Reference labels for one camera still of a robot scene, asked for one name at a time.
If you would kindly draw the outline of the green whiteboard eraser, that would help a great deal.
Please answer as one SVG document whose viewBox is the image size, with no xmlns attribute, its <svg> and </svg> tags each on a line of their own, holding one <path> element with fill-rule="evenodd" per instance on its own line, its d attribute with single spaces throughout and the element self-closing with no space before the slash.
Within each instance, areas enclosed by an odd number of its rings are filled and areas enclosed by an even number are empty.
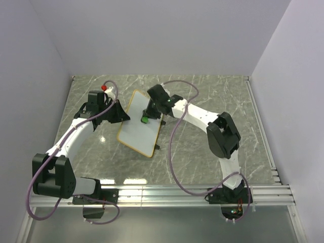
<svg viewBox="0 0 324 243">
<path fill-rule="evenodd" d="M 146 116 L 141 117 L 141 122 L 147 124 L 149 122 L 149 118 Z"/>
</svg>

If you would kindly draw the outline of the yellow framed whiteboard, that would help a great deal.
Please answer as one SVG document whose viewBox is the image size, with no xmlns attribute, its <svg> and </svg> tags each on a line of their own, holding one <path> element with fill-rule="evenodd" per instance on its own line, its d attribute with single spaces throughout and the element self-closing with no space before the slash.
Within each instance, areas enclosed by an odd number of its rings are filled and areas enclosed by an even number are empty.
<svg viewBox="0 0 324 243">
<path fill-rule="evenodd" d="M 135 90 L 126 108 L 130 120 L 121 123 L 117 133 L 117 140 L 134 151 L 151 158 L 158 149 L 157 138 L 163 119 L 161 114 L 158 119 L 146 119 L 141 122 L 143 110 L 147 108 L 150 98 L 139 90 Z"/>
</svg>

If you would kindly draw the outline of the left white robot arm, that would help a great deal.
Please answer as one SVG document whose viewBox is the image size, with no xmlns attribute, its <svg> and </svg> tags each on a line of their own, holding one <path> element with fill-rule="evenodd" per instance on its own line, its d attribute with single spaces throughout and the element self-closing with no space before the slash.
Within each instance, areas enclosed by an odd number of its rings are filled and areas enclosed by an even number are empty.
<svg viewBox="0 0 324 243">
<path fill-rule="evenodd" d="M 102 199 L 100 181 L 76 177 L 71 163 L 83 142 L 103 121 L 115 124 L 130 120 L 117 95 L 114 87 L 105 91 L 90 91 L 87 102 L 76 112 L 60 140 L 46 153 L 34 156 L 32 190 L 35 194 L 64 199 L 84 195 L 92 204 Z"/>
</svg>

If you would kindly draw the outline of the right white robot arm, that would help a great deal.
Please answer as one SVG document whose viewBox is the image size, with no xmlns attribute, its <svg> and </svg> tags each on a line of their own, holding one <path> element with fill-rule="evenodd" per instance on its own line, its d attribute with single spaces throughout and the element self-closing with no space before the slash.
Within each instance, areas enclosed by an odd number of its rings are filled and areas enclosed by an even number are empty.
<svg viewBox="0 0 324 243">
<path fill-rule="evenodd" d="M 169 115 L 178 122 L 186 121 L 206 133 L 209 149 L 220 162 L 223 180 L 221 187 L 224 198 L 235 202 L 241 197 L 245 185 L 240 173 L 238 149 L 241 136 L 227 112 L 221 114 L 204 110 L 193 105 L 179 95 L 170 95 L 165 84 L 157 84 L 147 91 L 150 100 L 143 116 L 157 119 L 159 115 Z"/>
</svg>

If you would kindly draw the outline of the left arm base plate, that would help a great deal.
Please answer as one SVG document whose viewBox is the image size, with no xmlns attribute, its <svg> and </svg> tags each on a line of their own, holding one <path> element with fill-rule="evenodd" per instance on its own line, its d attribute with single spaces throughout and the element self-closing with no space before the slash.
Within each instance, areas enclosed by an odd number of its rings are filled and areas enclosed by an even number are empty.
<svg viewBox="0 0 324 243">
<path fill-rule="evenodd" d="M 108 188 L 108 189 L 101 189 L 98 195 L 87 195 L 89 198 L 93 198 L 95 200 L 86 199 L 83 196 L 76 196 L 72 200 L 73 205 L 97 205 L 100 202 L 96 200 L 108 201 L 114 204 L 117 204 L 118 201 L 118 194 L 119 190 L 116 188 Z"/>
</svg>

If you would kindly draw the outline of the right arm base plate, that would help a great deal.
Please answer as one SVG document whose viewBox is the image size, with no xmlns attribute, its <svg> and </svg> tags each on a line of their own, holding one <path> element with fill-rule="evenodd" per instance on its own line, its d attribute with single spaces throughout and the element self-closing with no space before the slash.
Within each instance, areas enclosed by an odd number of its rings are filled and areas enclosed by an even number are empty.
<svg viewBox="0 0 324 243">
<path fill-rule="evenodd" d="M 239 202 L 247 204 L 248 202 L 253 202 L 251 190 L 246 187 L 236 188 L 235 190 L 231 190 L 227 187 L 217 188 L 206 195 L 205 200 L 209 204 L 220 205 L 238 204 Z"/>
</svg>

